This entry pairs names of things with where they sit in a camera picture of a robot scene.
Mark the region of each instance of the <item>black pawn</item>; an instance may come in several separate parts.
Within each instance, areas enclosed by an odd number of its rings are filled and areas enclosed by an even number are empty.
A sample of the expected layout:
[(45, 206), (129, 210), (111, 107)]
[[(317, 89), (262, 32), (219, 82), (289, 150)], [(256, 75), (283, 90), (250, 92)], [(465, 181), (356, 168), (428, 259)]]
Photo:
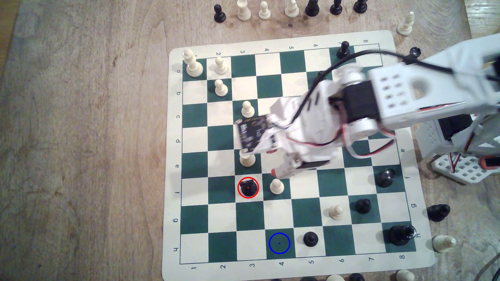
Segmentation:
[(395, 246), (403, 246), (417, 235), (417, 230), (411, 224), (395, 225), (389, 229), (389, 240)]
[(333, 5), (330, 6), (330, 13), (338, 16), (342, 13), (342, 0), (333, 0)]
[(241, 193), (246, 197), (252, 197), (257, 193), (257, 184), (253, 179), (242, 181), (239, 186), (241, 187)]
[(346, 56), (349, 56), (351, 51), (349, 50), (349, 42), (344, 41), (340, 44), (340, 48), (337, 50), (337, 58), (342, 60)]
[(309, 0), (307, 6), (305, 6), (305, 14), (309, 17), (316, 17), (320, 12), (320, 6), (318, 6), (318, 0)]
[(363, 14), (368, 9), (367, 0), (357, 0), (352, 9), (358, 14)]
[(372, 202), (370, 199), (359, 199), (356, 201), (356, 204), (354, 205), (354, 208), (356, 209), (356, 212), (360, 214), (368, 214), (370, 210), (372, 209)]
[(450, 210), (450, 206), (446, 204), (432, 205), (427, 208), (427, 216), (429, 220), (437, 223), (444, 220), (450, 213)]
[(396, 172), (393, 169), (385, 169), (375, 175), (375, 184), (381, 188), (388, 188), (393, 184)]
[(316, 246), (316, 244), (318, 244), (318, 235), (312, 231), (309, 231), (304, 234), (303, 241), (307, 247), (314, 247)]
[(217, 23), (223, 23), (226, 20), (226, 14), (222, 11), (222, 7), (219, 4), (213, 6), (213, 10), (215, 11), (215, 15), (213, 15), (214, 21)]

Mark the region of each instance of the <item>chessboard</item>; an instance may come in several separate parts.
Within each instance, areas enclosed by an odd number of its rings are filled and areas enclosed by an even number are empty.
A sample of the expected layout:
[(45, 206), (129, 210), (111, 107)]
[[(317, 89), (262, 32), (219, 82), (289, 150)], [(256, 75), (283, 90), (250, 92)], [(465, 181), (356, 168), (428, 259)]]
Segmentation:
[[(191, 77), (184, 48), (169, 55), (168, 108), (163, 221), (164, 280), (256, 280), (429, 267), (435, 255), (426, 214), (413, 137), (398, 129), (396, 145), (368, 159), (353, 158), (339, 147), (330, 163), (282, 180), (285, 189), (273, 194), (271, 169), (283, 154), (255, 155), (255, 164), (240, 163), (241, 144), (235, 121), (242, 103), (250, 101), (254, 116), (269, 113), (279, 97), (304, 94), (318, 71), (336, 63), (342, 41), (350, 52), (395, 51), (389, 31), (369, 31), (189, 47), (203, 66)], [(215, 58), (228, 71), (215, 72)], [(370, 54), (353, 59), (370, 69), (397, 63), (393, 57)], [(326, 79), (334, 80), (335, 70)], [(221, 79), (228, 93), (215, 94)], [(366, 154), (385, 144), (382, 134), (352, 146)], [(378, 172), (396, 172), (388, 188), (375, 185)], [(256, 196), (238, 192), (240, 180), (259, 185)], [(360, 214), (354, 203), (371, 200)], [(343, 206), (341, 219), (329, 208)], [(412, 224), (417, 235), (404, 246), (388, 238), (389, 228)], [(304, 234), (318, 243), (308, 247)]]

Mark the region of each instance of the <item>blue circle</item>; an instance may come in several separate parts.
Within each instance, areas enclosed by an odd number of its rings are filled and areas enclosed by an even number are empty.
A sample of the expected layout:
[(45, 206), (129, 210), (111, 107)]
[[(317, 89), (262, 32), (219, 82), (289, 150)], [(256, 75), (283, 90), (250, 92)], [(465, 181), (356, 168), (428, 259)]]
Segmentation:
[[(286, 239), (288, 239), (288, 248), (286, 248), (286, 250), (284, 252), (275, 252), (275, 250), (273, 250), (273, 248), (271, 248), (271, 239), (273, 239), (273, 237), (276, 235), (276, 234), (283, 234)], [(282, 233), (282, 232), (277, 232), (277, 233), (274, 233), (271, 238), (269, 238), (269, 249), (271, 249), (271, 251), (275, 254), (278, 254), (278, 255), (281, 255), (281, 254), (284, 254), (286, 253), (289, 249), (290, 249), (290, 245), (291, 245), (291, 242), (290, 242), (290, 238), (285, 234), (285, 233)]]

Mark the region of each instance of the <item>wooden table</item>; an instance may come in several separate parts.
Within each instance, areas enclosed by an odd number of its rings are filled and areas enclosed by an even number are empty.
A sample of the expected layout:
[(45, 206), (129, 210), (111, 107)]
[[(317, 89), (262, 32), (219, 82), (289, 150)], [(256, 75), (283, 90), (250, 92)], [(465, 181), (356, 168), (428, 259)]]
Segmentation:
[[(168, 54), (195, 45), (390, 30), (396, 48), (428, 57), (471, 37), (462, 1), (344, 0), (339, 17), (236, 17), (236, 1), (23, 1), (0, 82), (0, 280), (161, 280)], [(414, 11), (409, 37), (396, 35)], [(490, 280), (499, 266), (498, 177), (462, 186), (421, 176), (431, 223), (459, 247), (418, 280)], [(393, 272), (366, 273), (388, 280)]]

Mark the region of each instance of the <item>white pawn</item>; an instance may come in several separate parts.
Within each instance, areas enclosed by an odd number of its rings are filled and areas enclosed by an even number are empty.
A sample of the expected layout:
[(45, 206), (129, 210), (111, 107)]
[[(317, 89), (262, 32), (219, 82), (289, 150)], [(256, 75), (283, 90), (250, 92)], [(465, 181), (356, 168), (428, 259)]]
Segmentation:
[(403, 18), (403, 22), (396, 28), (396, 32), (402, 36), (410, 35), (410, 33), (412, 32), (412, 25), (414, 20), (414, 13), (412, 11), (407, 13)]
[(255, 155), (242, 155), (242, 150), (239, 151), (239, 162), (245, 167), (251, 167), (255, 164)]
[(186, 72), (191, 77), (198, 77), (203, 72), (203, 65), (196, 61), (193, 51), (191, 49), (185, 48), (182, 52), (182, 57), (184, 62), (187, 64)]
[(457, 240), (449, 235), (438, 235), (432, 239), (432, 247), (438, 253), (446, 253), (457, 246)]
[(250, 118), (254, 116), (255, 114), (255, 109), (254, 107), (250, 104), (250, 101), (245, 100), (243, 102), (243, 108), (241, 109), (241, 115), (245, 118)]
[(271, 16), (271, 11), (268, 9), (268, 3), (266, 1), (260, 2), (260, 11), (258, 11), (258, 16), (263, 20), (267, 20)]
[(236, 2), (238, 5), (238, 19), (240, 21), (248, 21), (250, 17), (252, 16), (252, 13), (250, 12), (250, 9), (248, 8), (248, 2), (247, 0), (238, 0)]
[(221, 79), (215, 80), (215, 93), (219, 97), (224, 97), (228, 93), (228, 86), (224, 85)]
[(414, 281), (415, 275), (406, 269), (401, 269), (396, 273), (397, 281)]
[(274, 194), (281, 194), (285, 190), (285, 186), (281, 180), (275, 178), (271, 181), (269, 189)]
[(344, 208), (342, 208), (341, 205), (335, 205), (330, 207), (329, 215), (330, 218), (334, 220), (339, 220), (342, 217), (343, 213), (344, 213)]
[(224, 63), (224, 59), (220, 56), (215, 58), (215, 72), (217, 74), (224, 74), (228, 71), (228, 66)]
[(284, 9), (285, 15), (287, 15), (290, 18), (295, 18), (296, 16), (299, 15), (299, 7), (297, 6), (297, 3), (295, 0), (287, 0), (287, 5), (286, 8)]

